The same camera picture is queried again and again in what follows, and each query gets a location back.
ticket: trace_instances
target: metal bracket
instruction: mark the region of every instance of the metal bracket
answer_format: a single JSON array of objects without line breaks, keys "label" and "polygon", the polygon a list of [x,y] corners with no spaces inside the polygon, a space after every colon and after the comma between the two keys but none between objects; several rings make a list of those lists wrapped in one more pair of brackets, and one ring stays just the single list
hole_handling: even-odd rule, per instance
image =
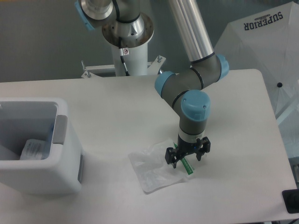
[{"label": "metal bracket", "polygon": [[[161,67],[166,61],[165,57],[158,56],[153,62],[148,62],[148,75],[157,75],[161,73]],[[85,66],[84,62],[81,61],[83,68],[82,78],[99,77],[96,74],[105,74],[115,72],[113,64],[110,65],[98,65],[98,66]]]}]

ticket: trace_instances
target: white bin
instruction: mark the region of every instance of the white bin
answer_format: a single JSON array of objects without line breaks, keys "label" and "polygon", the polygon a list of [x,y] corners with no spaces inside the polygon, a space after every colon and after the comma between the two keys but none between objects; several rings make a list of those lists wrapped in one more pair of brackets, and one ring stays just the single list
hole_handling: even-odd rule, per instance
[{"label": "white bin", "polygon": [[[0,182],[30,194],[65,194],[81,189],[83,148],[59,98],[0,98]],[[50,154],[19,160],[28,139],[47,140]]]}]

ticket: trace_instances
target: white umbrella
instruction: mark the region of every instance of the white umbrella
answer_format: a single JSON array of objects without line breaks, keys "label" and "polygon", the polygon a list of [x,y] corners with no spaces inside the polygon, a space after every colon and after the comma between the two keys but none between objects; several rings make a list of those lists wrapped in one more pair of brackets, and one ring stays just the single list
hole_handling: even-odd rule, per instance
[{"label": "white umbrella", "polygon": [[[273,111],[281,113],[298,85],[299,5],[290,2],[229,23],[215,52],[223,54],[233,70],[260,70]],[[298,110],[293,110],[279,128],[289,157],[299,156]]]}]

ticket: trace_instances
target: white table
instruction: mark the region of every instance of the white table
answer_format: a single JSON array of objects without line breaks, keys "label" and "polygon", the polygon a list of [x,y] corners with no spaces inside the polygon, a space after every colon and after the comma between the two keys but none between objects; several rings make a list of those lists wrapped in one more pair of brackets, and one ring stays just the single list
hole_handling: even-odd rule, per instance
[{"label": "white table", "polygon": [[296,188],[257,70],[230,71],[205,89],[211,152],[184,183],[143,193],[128,159],[168,137],[179,117],[154,89],[156,77],[0,83],[2,97],[61,97],[86,151],[82,190],[31,196],[0,184],[1,224],[234,224],[295,219],[282,190]]}]

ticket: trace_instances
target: plastic bag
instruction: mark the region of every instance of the plastic bag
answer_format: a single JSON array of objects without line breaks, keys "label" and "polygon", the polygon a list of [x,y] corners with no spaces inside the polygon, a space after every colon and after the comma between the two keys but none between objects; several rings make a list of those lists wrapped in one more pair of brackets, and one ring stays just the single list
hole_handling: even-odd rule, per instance
[{"label": "plastic bag", "polygon": [[166,163],[165,152],[168,147],[174,147],[171,139],[155,144],[144,151],[128,155],[146,194],[183,182],[184,177],[188,176],[182,163],[178,162],[175,169]]}]

